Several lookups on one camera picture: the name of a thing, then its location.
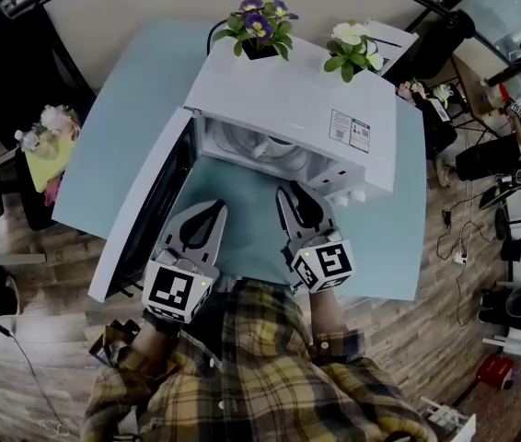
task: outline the potted plant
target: potted plant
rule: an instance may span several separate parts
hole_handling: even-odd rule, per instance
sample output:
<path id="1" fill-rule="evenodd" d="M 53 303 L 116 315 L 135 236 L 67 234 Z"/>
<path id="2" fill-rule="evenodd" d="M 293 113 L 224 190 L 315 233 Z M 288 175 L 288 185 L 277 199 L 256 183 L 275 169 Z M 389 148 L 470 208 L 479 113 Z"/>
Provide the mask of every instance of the potted plant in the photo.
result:
<path id="1" fill-rule="evenodd" d="M 336 25 L 332 38 L 326 44 L 330 51 L 330 59 L 324 64 L 326 72 L 340 68 L 342 80 L 349 83 L 362 70 L 378 72 L 382 69 L 383 56 L 363 25 L 353 20 Z"/>
<path id="2" fill-rule="evenodd" d="M 289 37 L 293 25 L 289 20 L 299 17 L 289 12 L 284 1 L 244 0 L 238 10 L 228 17 L 227 28 L 215 33 L 214 41 L 234 38 L 237 57 L 244 52 L 253 61 L 279 53 L 288 61 L 289 50 L 293 49 Z"/>

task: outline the white flower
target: white flower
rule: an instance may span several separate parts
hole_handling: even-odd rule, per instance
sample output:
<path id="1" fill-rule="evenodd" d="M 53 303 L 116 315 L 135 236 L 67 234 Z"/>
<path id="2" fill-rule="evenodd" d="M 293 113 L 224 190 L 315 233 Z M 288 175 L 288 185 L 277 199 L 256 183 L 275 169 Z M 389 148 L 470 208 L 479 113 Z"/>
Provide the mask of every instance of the white flower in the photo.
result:
<path id="1" fill-rule="evenodd" d="M 365 34 L 367 34 L 367 29 L 363 25 L 358 23 L 352 25 L 350 23 L 340 23 L 334 27 L 332 38 L 337 38 L 355 46 L 361 43 L 361 37 Z"/>
<path id="2" fill-rule="evenodd" d="M 383 56 L 377 52 L 377 45 L 372 41 L 367 42 L 366 58 L 375 70 L 379 71 L 383 68 Z"/>

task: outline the purple flower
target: purple flower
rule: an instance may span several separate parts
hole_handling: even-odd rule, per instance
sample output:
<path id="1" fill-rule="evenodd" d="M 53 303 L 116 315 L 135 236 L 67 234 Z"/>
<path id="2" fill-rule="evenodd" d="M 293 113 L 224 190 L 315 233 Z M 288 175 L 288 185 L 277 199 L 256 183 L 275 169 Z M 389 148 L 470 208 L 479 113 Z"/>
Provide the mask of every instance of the purple flower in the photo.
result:
<path id="1" fill-rule="evenodd" d="M 275 6 L 275 16 L 277 19 L 299 19 L 299 16 L 295 13 L 289 13 L 289 9 L 283 0 L 275 0 L 272 4 Z"/>
<path id="2" fill-rule="evenodd" d="M 251 11 L 251 10 L 258 10 L 259 8 L 262 8 L 262 0 L 244 0 L 240 4 L 240 11 Z"/>
<path id="3" fill-rule="evenodd" d="M 258 13 L 248 13 L 245 19 L 246 29 L 254 34 L 260 42 L 268 41 L 275 30 L 269 24 L 269 19 Z"/>

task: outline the fan stand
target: fan stand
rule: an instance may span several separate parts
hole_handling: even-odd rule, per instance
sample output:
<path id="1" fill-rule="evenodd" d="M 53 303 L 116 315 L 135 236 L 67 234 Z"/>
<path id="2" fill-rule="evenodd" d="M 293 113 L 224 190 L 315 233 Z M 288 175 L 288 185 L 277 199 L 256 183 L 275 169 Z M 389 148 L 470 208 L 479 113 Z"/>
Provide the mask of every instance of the fan stand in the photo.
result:
<path id="1" fill-rule="evenodd" d="M 496 237 L 499 240 L 505 240 L 510 236 L 510 226 L 511 225 L 520 225 L 521 219 L 517 219 L 516 221 L 508 221 L 506 217 L 506 213 L 503 208 L 498 208 L 495 215 L 495 228 L 496 228 Z"/>

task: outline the pansy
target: pansy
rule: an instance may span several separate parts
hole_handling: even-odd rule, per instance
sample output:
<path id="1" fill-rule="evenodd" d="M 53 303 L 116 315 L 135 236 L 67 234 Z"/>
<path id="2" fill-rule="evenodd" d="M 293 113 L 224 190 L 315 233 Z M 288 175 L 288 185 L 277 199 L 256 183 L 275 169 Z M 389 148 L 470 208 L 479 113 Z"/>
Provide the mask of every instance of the pansy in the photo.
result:
<path id="1" fill-rule="evenodd" d="M 269 19 L 258 13 L 248 13 L 245 20 L 246 29 L 256 36 L 260 42 L 268 41 L 274 29 L 269 24 Z"/>
<path id="2" fill-rule="evenodd" d="M 375 70 L 379 71 L 383 68 L 383 56 L 377 52 L 377 45 L 374 42 L 367 42 L 367 54 L 365 57 Z"/>
<path id="3" fill-rule="evenodd" d="M 332 38 L 337 38 L 347 44 L 360 44 L 363 36 L 367 34 L 367 29 L 358 23 L 340 23 L 334 27 Z"/>
<path id="4" fill-rule="evenodd" d="M 244 0 L 240 4 L 240 11 L 251 11 L 262 8 L 262 0 Z"/>
<path id="5" fill-rule="evenodd" d="M 277 19 L 289 18 L 289 19 L 299 19 L 299 16 L 295 13 L 289 13 L 289 9 L 285 5 L 283 0 L 275 0 L 272 2 L 275 7 L 275 16 Z"/>

